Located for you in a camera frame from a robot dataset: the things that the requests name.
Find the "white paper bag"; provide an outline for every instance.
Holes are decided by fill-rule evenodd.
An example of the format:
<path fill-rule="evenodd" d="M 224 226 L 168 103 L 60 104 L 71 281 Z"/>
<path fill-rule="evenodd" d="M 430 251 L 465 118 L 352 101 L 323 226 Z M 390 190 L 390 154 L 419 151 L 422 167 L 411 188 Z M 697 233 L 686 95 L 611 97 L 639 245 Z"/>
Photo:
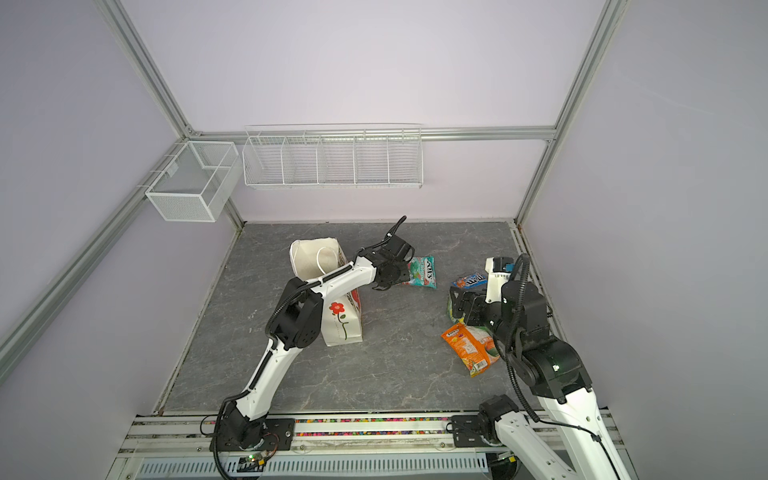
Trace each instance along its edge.
<path fill-rule="evenodd" d="M 344 265 L 346 257 L 335 238 L 296 240 L 290 246 L 293 274 L 307 281 Z M 320 327 L 327 346 L 362 342 L 360 296 L 357 289 L 338 299 L 326 299 Z"/>

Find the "gray marble tabletop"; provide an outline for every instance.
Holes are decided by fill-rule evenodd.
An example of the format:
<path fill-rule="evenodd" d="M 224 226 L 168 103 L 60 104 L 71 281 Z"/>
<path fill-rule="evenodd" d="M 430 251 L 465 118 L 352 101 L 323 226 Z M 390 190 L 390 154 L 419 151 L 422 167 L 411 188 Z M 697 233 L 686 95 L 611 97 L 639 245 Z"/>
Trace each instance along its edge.
<path fill-rule="evenodd" d="M 246 225 L 164 411 L 217 410 L 223 397 L 242 391 L 266 346 L 266 320 L 293 276 L 291 242 L 335 237 L 351 257 L 360 247 L 380 240 L 390 226 Z M 274 397 L 273 412 L 472 410 L 493 395 L 515 398 L 503 362 L 471 378 L 440 336 L 452 325 L 447 314 L 450 283 L 482 272 L 486 257 L 516 256 L 509 225 L 406 222 L 398 235 L 415 247 L 416 256 L 435 258 L 437 290 L 361 288 L 364 340 L 327 347 L 318 338 L 288 370 Z"/>

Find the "flower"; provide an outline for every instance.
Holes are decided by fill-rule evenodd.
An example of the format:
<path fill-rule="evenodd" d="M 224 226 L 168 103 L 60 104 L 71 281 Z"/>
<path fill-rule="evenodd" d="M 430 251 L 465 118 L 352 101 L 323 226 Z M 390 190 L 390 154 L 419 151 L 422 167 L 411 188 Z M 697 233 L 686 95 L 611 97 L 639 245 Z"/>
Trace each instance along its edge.
<path fill-rule="evenodd" d="M 339 315 L 341 312 L 344 311 L 344 304 L 333 302 L 331 303 L 331 306 L 329 307 L 328 310 L 333 310 L 333 315 Z"/>

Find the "teal snack bag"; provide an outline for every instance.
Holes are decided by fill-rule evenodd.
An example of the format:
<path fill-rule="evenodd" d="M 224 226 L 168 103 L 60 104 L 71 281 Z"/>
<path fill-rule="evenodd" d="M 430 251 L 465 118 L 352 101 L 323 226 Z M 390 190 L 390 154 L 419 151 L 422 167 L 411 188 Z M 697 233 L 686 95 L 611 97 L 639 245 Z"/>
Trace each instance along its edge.
<path fill-rule="evenodd" d="M 408 271 L 411 274 L 411 280 L 402 285 L 437 288 L 437 284 L 435 283 L 434 257 L 413 257 L 411 261 L 408 262 Z"/>

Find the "white mesh basket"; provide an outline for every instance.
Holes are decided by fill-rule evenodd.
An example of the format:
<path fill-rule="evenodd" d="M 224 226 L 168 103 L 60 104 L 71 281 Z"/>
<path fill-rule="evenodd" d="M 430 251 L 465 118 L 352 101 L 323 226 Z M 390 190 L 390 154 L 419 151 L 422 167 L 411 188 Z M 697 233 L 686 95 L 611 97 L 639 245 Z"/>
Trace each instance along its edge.
<path fill-rule="evenodd" d="M 246 185 L 292 187 L 421 187 L 417 134 L 249 136 L 243 147 Z"/>
<path fill-rule="evenodd" d="M 188 141 L 147 189 L 165 220 L 215 222 L 242 170 L 235 144 Z"/>

